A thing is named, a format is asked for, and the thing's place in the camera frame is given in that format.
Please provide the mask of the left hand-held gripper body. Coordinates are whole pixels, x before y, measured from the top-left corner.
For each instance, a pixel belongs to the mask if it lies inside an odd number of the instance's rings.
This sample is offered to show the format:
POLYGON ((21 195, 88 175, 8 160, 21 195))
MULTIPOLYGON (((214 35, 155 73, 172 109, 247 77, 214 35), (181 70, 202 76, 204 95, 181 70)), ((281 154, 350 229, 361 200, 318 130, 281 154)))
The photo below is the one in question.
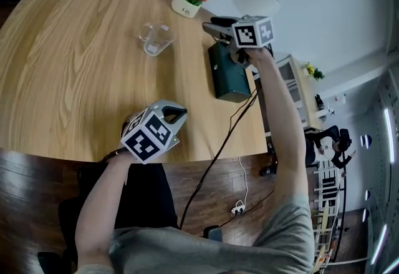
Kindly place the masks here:
POLYGON ((179 142, 165 118, 154 111, 151 104, 141 112, 129 115, 122 125, 120 145, 142 164, 155 160, 179 142))

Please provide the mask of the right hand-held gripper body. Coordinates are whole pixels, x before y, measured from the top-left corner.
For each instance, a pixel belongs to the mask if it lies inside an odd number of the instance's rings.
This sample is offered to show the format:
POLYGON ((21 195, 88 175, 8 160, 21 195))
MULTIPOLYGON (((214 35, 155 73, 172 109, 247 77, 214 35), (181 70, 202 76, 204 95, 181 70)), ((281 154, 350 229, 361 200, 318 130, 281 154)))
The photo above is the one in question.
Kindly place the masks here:
POLYGON ((272 19, 264 16, 244 16, 232 26, 233 39, 229 43, 232 60, 243 68, 250 66, 245 49, 269 46, 274 40, 272 19))

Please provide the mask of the clear glass mug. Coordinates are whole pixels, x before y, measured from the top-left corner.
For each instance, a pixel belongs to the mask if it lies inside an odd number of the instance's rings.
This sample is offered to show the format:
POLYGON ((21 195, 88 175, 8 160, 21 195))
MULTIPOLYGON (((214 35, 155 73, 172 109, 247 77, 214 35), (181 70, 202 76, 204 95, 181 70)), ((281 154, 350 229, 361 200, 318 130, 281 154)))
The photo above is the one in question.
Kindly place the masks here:
POLYGON ((138 36, 143 42, 144 52, 149 56, 158 56, 176 39, 171 27, 162 22, 145 23, 138 36))

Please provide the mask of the person's left forearm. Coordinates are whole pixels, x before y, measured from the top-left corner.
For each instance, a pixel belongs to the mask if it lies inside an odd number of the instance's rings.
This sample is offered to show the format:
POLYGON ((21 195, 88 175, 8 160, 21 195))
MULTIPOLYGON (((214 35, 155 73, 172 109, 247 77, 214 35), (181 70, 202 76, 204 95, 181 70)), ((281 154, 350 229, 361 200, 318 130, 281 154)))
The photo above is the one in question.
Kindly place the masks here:
POLYGON ((134 156, 126 152, 110 159, 86 198, 75 231, 78 268, 86 265, 112 267, 108 249, 123 186, 135 161, 134 156))

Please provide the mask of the person's right forearm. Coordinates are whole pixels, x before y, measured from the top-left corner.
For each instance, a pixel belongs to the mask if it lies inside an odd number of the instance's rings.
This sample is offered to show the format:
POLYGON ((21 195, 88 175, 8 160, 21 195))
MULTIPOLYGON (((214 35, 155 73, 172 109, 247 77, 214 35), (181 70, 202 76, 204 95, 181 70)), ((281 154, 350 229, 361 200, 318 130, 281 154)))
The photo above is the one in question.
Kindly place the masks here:
POLYGON ((308 195, 305 137, 302 122, 288 88, 266 48, 246 49, 261 80, 267 121, 277 156, 274 205, 295 195, 308 195))

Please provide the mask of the dark green box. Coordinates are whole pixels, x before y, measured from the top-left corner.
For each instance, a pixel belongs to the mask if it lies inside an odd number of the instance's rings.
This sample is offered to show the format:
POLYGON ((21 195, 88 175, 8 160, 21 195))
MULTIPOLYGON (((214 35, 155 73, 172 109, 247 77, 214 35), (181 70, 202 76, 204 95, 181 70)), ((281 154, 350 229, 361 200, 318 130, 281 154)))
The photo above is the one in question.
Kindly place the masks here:
POLYGON ((233 62, 228 47, 216 42, 208 49, 208 55, 216 98, 234 103, 247 100, 251 90, 246 71, 233 62))

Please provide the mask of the black trousers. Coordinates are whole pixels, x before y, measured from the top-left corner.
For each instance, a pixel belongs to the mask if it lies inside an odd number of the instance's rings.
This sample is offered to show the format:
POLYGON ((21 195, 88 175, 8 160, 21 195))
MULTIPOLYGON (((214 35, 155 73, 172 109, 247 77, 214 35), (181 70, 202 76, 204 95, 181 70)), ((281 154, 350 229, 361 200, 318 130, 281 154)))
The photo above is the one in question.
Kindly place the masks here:
MULTIPOLYGON (((60 228, 71 261, 77 263, 75 229, 82 206, 107 164, 84 165, 76 169, 79 195, 62 201, 58 207, 60 228)), ((173 227, 178 228, 178 217, 162 164, 133 164, 115 221, 115 228, 173 227)))

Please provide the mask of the yellow flower plant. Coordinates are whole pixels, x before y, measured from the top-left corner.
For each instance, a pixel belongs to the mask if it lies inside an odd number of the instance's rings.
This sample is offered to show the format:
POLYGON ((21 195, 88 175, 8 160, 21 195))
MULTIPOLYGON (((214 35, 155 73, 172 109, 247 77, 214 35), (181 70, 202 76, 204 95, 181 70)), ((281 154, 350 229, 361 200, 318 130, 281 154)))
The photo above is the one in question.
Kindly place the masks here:
POLYGON ((309 62, 304 65, 303 71, 306 76, 311 77, 311 78, 315 79, 316 81, 319 81, 319 80, 322 80, 325 78, 323 72, 320 71, 318 68, 314 67, 309 62))

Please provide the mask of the white cabinet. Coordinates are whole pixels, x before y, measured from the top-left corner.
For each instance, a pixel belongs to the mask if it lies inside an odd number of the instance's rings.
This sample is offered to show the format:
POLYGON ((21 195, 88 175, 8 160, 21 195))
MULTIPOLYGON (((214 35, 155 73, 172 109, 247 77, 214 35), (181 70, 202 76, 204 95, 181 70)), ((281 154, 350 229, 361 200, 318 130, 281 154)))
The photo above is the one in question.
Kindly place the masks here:
POLYGON ((322 120, 318 114, 315 100, 316 92, 312 88, 312 79, 308 77, 301 64, 292 55, 283 52, 274 53, 277 67, 286 86, 293 98, 302 122, 304 130, 315 130, 320 132, 322 120))

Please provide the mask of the white power strip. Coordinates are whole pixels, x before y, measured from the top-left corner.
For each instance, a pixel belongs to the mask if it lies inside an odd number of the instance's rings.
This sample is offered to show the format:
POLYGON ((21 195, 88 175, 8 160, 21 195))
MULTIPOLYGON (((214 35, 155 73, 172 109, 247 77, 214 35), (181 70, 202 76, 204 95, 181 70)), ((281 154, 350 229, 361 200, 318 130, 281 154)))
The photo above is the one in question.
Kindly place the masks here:
POLYGON ((231 209, 231 213, 234 216, 242 215, 246 209, 246 206, 242 200, 238 200, 235 206, 231 209))

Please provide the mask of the grey t-shirt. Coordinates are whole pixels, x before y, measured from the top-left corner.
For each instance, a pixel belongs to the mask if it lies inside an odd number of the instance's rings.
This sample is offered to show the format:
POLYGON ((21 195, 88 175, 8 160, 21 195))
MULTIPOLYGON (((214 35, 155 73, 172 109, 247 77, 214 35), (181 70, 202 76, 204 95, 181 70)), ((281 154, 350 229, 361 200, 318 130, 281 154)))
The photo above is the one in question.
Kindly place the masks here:
POLYGON ((92 264, 75 274, 310 274, 314 234, 309 199, 285 199, 252 246, 196 237, 175 228, 123 228, 114 232, 111 266, 92 264))

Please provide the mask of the white shelf rack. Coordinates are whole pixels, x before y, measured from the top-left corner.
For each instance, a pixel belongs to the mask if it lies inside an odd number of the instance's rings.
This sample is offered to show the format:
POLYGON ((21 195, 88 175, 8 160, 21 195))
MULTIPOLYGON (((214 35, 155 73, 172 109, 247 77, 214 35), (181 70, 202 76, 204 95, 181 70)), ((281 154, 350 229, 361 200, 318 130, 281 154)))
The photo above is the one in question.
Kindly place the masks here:
POLYGON ((328 160, 317 164, 318 181, 312 203, 312 224, 315 240, 312 274, 324 274, 339 238, 341 173, 328 160))

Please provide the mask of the ceiling light panel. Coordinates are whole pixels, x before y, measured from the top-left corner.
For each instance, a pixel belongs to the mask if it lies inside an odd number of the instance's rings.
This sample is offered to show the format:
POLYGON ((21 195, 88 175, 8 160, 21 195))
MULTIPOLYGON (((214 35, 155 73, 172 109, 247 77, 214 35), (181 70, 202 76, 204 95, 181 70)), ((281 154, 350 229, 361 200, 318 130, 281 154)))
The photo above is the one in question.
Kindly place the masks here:
POLYGON ((391 118, 390 118, 390 111, 387 108, 384 109, 384 117, 385 117, 386 129, 387 129, 390 163, 392 164, 395 162, 395 148, 394 148, 394 142, 393 142, 393 131, 392 131, 391 118))

